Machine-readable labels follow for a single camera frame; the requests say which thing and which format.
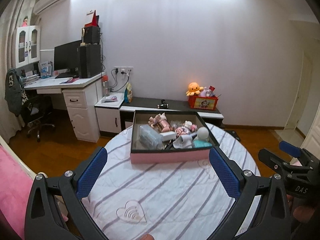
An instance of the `striped bedsheet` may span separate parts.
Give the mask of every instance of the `striped bedsheet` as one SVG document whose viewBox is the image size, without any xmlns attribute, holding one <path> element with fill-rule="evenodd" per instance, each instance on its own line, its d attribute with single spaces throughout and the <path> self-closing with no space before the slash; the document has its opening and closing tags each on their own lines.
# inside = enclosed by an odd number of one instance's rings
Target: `striped bedsheet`
<svg viewBox="0 0 320 240">
<path fill-rule="evenodd" d="M 260 175 L 241 143 L 207 125 L 230 159 Z M 108 162 L 82 199 L 94 221 L 109 239 L 136 240 L 146 233 L 155 240 L 207 239 L 234 203 L 209 161 L 132 165 L 131 134 L 132 127 L 108 142 Z M 238 234 L 247 230 L 259 199 Z"/>
</svg>

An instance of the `pink box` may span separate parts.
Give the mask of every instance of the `pink box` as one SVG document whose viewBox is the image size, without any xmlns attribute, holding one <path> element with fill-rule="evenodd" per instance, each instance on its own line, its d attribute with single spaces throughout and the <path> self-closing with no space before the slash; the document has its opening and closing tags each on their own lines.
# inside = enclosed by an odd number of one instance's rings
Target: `pink box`
<svg viewBox="0 0 320 240">
<path fill-rule="evenodd" d="M 186 162 L 186 161 L 197 161 L 208 158 L 209 151 L 214 146 L 219 146 L 216 138 L 209 130 L 209 142 L 212 147 L 200 147 L 190 149 L 163 149 L 163 150 L 149 150 L 143 145 L 139 139 L 140 126 L 148 124 L 149 118 L 155 117 L 157 114 L 165 112 L 167 121 L 180 121 L 182 123 L 185 120 L 191 121 L 193 124 L 200 127 L 207 127 L 203 119 L 198 115 L 197 112 L 183 112 L 183 111 L 135 111 L 132 128 L 132 140 L 131 140 L 131 153 L 130 159 L 132 163 L 174 163 L 174 162 Z"/>
</svg>

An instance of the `computer monitor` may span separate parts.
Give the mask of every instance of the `computer monitor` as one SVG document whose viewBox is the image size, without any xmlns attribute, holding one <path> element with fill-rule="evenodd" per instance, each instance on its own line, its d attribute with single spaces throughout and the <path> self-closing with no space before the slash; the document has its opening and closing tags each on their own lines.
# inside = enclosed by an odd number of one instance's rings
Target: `computer monitor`
<svg viewBox="0 0 320 240">
<path fill-rule="evenodd" d="M 69 69 L 70 72 L 61 73 L 57 78 L 73 77 L 76 75 L 77 48 L 82 41 L 73 41 L 54 48 L 54 70 Z"/>
</svg>

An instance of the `water bottle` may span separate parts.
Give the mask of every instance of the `water bottle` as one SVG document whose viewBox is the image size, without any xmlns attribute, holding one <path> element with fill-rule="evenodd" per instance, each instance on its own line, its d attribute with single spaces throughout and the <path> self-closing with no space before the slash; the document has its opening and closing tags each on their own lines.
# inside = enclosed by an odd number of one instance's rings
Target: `water bottle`
<svg viewBox="0 0 320 240">
<path fill-rule="evenodd" d="M 104 97 L 110 95 L 110 86 L 107 75 L 102 76 L 102 94 Z"/>
</svg>

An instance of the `orange octopus plush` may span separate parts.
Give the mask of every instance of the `orange octopus plush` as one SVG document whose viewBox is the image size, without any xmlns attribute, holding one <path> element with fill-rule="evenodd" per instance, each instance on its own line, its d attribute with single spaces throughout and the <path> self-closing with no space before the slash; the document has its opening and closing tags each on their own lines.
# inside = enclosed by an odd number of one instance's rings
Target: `orange octopus plush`
<svg viewBox="0 0 320 240">
<path fill-rule="evenodd" d="M 200 87 L 196 82 L 190 83 L 188 86 L 188 91 L 186 92 L 187 97 L 193 96 L 194 94 L 199 95 L 203 89 L 204 87 Z"/>
</svg>

